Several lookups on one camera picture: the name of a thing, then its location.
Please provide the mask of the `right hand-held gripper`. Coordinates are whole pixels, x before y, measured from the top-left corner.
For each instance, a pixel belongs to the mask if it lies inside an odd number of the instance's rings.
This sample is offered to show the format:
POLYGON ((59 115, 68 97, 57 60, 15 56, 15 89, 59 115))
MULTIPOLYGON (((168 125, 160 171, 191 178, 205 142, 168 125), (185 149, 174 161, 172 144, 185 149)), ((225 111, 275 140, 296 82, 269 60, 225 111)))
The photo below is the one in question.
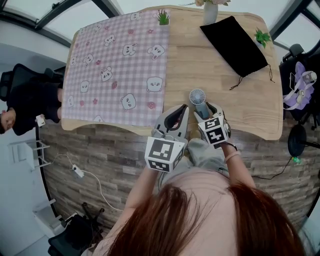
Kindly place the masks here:
POLYGON ((193 114, 206 142, 218 149, 222 143, 227 142, 230 138, 230 127, 225 120, 224 111, 219 105, 212 102, 206 102, 206 105, 210 114, 203 114, 201 111, 194 111, 193 114))

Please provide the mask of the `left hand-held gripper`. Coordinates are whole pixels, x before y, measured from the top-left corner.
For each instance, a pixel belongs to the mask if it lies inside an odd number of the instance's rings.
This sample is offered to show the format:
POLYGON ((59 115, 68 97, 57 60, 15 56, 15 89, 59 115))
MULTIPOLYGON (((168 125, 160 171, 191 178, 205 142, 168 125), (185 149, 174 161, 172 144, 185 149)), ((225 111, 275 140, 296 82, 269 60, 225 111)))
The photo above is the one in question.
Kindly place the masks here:
POLYGON ((185 137, 189 112, 188 105, 181 104, 171 107, 158 117, 155 129, 147 138, 144 158, 148 168, 172 173, 177 167, 188 144, 185 137))

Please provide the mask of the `small blue handheld fan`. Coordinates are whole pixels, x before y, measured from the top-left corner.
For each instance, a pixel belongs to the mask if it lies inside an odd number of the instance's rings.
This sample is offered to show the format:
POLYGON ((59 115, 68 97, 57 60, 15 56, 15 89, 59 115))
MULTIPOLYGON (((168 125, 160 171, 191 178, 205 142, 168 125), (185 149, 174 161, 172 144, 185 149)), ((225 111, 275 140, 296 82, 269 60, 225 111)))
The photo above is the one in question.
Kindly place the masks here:
POLYGON ((206 104, 206 94, 202 89, 196 88, 189 93, 189 101, 194 105, 194 111, 209 114, 206 104))

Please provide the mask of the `person's left forearm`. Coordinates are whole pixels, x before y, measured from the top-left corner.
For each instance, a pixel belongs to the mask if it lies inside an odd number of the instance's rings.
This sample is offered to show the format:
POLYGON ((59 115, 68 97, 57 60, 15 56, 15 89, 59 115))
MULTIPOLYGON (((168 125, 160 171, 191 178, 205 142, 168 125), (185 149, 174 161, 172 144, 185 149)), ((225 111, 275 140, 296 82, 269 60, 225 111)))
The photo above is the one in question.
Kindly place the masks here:
POLYGON ((124 213, 133 212, 139 205, 146 201, 152 194, 159 172, 145 167, 131 189, 125 203, 124 213))

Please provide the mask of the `person's right forearm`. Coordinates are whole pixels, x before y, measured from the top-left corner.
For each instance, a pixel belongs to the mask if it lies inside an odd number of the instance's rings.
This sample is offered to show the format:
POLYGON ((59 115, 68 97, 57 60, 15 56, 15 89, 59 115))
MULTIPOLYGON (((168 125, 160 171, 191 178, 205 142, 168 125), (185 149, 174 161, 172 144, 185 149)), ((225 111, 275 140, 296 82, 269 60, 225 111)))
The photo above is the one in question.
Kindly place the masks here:
MULTIPOLYGON (((224 157, 237 151, 236 148, 230 143, 221 143, 220 146, 222 148, 224 157)), ((230 182, 233 185, 242 183, 248 187, 256 188, 255 182, 240 155, 232 157, 227 161, 226 165, 229 172, 230 182)))

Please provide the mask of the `wooden table with checkered cloth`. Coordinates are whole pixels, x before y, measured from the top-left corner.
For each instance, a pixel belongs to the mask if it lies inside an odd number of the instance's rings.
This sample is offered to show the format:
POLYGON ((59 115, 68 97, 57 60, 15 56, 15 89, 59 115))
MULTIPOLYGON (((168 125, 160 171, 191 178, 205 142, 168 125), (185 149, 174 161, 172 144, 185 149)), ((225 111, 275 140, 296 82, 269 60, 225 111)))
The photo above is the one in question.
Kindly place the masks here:
MULTIPOLYGON (((189 104, 189 93, 202 89, 206 100, 222 107, 235 130, 265 140, 278 140, 283 130, 282 86, 275 50, 272 45, 260 49, 270 67, 249 74, 242 82, 200 29, 202 11, 166 6, 169 10, 169 40, 162 112, 189 104)), ((99 121, 63 118, 61 125, 70 131, 101 123, 113 125, 141 136, 149 136, 153 126, 135 126, 99 121)))

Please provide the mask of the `person's light trousers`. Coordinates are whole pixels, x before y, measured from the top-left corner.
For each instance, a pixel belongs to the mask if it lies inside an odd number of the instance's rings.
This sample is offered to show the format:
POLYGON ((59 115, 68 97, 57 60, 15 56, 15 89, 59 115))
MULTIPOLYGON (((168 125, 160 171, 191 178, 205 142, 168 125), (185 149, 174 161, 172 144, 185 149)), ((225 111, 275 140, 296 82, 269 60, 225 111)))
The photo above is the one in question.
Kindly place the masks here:
POLYGON ((183 156, 173 172, 167 173, 159 179, 158 188, 171 178, 190 171, 193 168, 216 171, 229 177, 229 171, 227 165, 224 163, 224 154, 221 149, 214 149, 214 147, 206 141, 193 138, 188 142, 187 150, 189 156, 183 156))

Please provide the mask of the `pink checked bear tablecloth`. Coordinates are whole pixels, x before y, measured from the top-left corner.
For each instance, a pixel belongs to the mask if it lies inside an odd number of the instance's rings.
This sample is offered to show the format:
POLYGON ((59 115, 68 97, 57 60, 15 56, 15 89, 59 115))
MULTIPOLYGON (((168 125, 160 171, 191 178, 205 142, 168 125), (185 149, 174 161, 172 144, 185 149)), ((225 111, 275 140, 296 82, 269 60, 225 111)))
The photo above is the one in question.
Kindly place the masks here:
POLYGON ((64 119, 153 126, 164 105, 168 9, 138 11, 79 29, 63 83, 64 119))

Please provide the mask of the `black mesh office chair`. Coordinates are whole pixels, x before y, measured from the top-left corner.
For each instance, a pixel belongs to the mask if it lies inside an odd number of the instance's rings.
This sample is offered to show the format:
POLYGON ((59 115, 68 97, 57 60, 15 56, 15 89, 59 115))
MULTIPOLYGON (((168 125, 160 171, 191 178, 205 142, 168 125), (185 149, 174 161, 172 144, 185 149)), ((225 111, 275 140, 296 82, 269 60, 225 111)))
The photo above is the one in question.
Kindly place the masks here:
POLYGON ((304 64, 308 71, 315 71, 318 80, 315 82, 315 92, 311 95, 311 102, 303 110, 292 110, 291 115, 300 125, 304 125, 309 117, 313 116, 314 125, 311 129, 314 131, 316 128, 320 128, 320 40, 308 52, 304 52, 301 45, 296 43, 289 48, 289 53, 282 58, 279 71, 283 93, 289 92, 289 75, 297 62, 304 64))

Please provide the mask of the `purple bag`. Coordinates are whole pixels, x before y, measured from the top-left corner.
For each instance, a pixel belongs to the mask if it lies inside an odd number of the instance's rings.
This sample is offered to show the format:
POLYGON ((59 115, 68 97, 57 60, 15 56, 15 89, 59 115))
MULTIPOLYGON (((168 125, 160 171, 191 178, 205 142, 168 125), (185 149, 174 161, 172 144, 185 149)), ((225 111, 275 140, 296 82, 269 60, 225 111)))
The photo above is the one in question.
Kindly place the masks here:
POLYGON ((295 109, 303 110, 307 104, 310 103, 310 100, 312 98, 312 94, 314 92, 314 83, 311 84, 305 84, 301 76, 302 74, 306 72, 305 66, 298 61, 295 64, 295 91, 290 89, 290 92, 283 96, 283 103, 287 106, 287 108, 283 108, 287 111, 292 111, 295 109))

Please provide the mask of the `white vase with flowers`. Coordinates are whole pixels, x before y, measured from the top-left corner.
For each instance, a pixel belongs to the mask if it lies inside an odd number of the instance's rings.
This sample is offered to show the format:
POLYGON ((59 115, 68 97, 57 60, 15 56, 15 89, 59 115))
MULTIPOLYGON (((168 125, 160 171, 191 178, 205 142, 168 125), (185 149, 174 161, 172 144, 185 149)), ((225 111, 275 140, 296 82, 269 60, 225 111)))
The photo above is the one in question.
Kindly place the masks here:
POLYGON ((228 6, 231 0, 193 0, 191 3, 180 4, 182 7, 196 5, 203 6, 203 24, 214 24, 218 17, 219 5, 228 6))

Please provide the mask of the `large black-framed window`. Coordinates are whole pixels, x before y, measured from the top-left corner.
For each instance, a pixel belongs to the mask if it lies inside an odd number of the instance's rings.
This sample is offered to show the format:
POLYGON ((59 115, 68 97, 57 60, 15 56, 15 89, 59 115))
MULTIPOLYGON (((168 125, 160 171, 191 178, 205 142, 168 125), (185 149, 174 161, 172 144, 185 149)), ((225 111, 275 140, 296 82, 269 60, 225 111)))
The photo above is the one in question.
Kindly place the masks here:
MULTIPOLYGON (((53 4, 62 0, 7 0, 4 11, 20 15, 34 22, 40 21, 52 9, 53 4)), ((155 6, 180 6, 193 0, 112 0, 121 14, 133 13, 155 6)), ((246 12, 263 18, 271 29, 284 11, 291 5, 291 0, 231 0, 227 6, 219 6, 219 11, 246 12)), ((72 39, 74 33, 82 27, 107 19, 91 0, 82 0, 70 7, 47 25, 45 29, 72 39)), ((320 29, 300 14, 276 39, 287 47, 300 44, 306 51, 320 40, 320 29)))

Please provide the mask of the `black swivel chair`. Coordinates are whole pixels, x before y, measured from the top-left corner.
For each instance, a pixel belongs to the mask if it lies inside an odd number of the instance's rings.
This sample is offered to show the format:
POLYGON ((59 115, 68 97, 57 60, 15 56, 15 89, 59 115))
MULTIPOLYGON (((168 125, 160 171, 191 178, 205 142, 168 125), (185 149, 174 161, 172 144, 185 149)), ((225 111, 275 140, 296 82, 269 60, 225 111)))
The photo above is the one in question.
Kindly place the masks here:
POLYGON ((97 245, 102 239, 102 224, 98 222, 100 214, 105 212, 100 208, 95 216, 92 216, 88 204, 81 204, 85 214, 75 214, 62 221, 65 230, 48 239, 50 256, 81 256, 90 246, 97 245))

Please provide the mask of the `white metal shelf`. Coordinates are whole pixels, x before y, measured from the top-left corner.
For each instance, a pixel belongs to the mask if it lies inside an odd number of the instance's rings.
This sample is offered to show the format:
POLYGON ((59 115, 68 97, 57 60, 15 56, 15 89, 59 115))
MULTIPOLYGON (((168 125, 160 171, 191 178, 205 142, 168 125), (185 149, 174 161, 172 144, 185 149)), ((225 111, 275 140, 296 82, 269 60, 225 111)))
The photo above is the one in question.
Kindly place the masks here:
POLYGON ((25 163, 30 171, 42 168, 51 164, 45 159, 45 149, 50 146, 41 140, 25 140, 7 145, 9 162, 11 164, 25 163))

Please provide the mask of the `black drawstring pouch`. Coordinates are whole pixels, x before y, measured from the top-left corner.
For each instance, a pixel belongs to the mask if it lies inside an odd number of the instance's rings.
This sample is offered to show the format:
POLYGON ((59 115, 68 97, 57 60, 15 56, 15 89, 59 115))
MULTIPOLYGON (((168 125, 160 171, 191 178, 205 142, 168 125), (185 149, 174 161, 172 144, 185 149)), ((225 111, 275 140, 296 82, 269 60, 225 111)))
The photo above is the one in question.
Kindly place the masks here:
POLYGON ((200 29, 223 59, 239 75, 238 83, 230 90, 238 87, 246 76, 271 66, 234 16, 229 16, 216 23, 202 25, 200 29))

